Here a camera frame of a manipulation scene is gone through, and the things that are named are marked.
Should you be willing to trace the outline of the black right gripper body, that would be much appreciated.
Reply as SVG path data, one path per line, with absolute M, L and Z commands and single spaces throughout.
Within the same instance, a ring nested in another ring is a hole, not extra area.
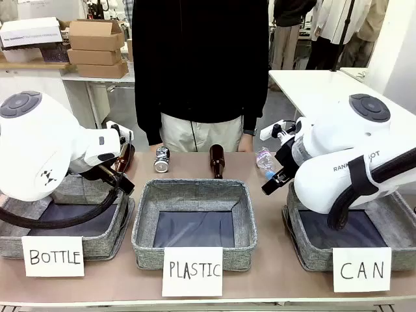
M 275 158 L 282 166 L 278 172 L 279 175 L 293 176 L 299 169 L 299 166 L 292 155 L 293 144 L 294 140 L 288 140 L 281 145 L 281 148 L 275 154 Z

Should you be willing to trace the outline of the person's left hand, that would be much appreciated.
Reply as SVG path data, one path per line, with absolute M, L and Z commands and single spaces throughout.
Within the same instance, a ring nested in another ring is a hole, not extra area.
M 243 134 L 241 136 L 238 152 L 252 153 L 254 150 L 254 138 L 250 134 Z

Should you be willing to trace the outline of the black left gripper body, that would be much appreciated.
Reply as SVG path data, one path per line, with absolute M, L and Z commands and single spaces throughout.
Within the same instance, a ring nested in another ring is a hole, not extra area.
M 96 166 L 97 174 L 99 178 L 104 182 L 117 182 L 118 174 L 112 168 L 107 168 L 106 166 L 100 164 Z

